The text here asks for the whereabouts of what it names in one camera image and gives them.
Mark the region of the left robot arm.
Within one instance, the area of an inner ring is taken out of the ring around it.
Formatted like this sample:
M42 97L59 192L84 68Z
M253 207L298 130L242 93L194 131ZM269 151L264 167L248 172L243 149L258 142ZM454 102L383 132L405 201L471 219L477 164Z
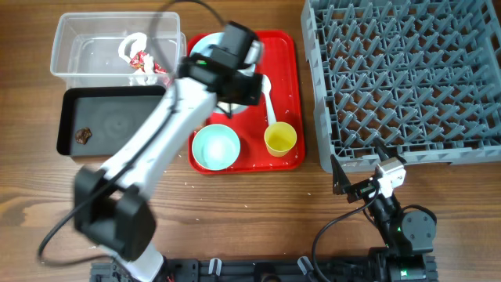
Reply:
M74 180L74 227L104 247L134 281L165 281L166 258L153 246L157 227L148 202L164 169L218 102L255 106L261 74L244 74L264 45L249 28L228 22L209 56L195 53L136 134L93 172Z

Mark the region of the green bowl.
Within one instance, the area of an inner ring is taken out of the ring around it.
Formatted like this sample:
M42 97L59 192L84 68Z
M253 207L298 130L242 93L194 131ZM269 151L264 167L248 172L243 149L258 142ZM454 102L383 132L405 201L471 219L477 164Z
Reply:
M192 155L196 163L209 171L229 168L240 155L240 138L227 125L203 127L193 138Z

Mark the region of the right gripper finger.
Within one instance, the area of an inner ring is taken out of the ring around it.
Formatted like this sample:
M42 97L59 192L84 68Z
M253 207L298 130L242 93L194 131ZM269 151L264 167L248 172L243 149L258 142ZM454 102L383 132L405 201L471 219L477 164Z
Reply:
M333 193L337 195L346 194L351 182L334 154L330 156L330 160L333 171Z
M403 165L405 165L407 163L407 161L401 157L400 155L397 154L396 151L392 151L390 150L385 144L384 144L384 141L377 137L374 141L373 141L373 145L375 147L375 151L376 153L378 154L379 158L381 161L386 161L386 160L389 160L391 158L396 158L398 159Z

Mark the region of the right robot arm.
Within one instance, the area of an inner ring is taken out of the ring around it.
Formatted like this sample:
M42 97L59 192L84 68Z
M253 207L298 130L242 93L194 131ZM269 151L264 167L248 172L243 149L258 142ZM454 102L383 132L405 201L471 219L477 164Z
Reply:
M364 201L370 218L385 245L371 248L366 257L339 258L333 262L333 277L350 281L437 281L433 251L437 216L417 204L402 207L394 190L405 180L406 160L393 153L380 139L374 141L380 163L366 180L352 184L340 162L331 157L333 192L345 194L348 202Z

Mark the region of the light blue rice bowl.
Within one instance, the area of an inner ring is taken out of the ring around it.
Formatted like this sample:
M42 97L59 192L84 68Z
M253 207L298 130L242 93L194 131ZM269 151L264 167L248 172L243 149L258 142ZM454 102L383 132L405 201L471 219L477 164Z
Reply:
M214 112L216 114L240 114L243 113L248 106L240 105L236 103L224 103L218 102Z

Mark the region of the red snack wrapper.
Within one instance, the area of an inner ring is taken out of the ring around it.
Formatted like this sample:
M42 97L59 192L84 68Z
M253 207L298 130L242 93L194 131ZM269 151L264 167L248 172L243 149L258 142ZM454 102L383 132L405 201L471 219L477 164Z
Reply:
M158 81L169 83L167 70L159 65L154 58L144 52L137 52L130 60L129 65L135 69L132 85L155 85Z

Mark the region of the brown food scrap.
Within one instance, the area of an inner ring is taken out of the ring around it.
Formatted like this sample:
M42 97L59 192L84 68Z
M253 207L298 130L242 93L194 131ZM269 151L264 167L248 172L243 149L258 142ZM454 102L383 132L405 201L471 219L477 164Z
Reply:
M75 141L81 145L85 145L91 137L92 131L90 128L81 128L75 132Z

